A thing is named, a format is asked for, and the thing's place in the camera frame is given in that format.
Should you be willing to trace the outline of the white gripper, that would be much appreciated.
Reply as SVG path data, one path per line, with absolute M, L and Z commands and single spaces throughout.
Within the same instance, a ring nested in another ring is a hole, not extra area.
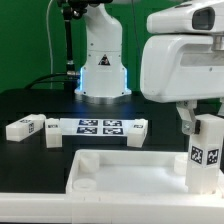
M 179 101 L 182 132 L 199 134 L 196 100 L 220 98 L 224 117 L 224 0 L 189 0 L 152 13 L 147 30 L 140 90 L 152 101 Z

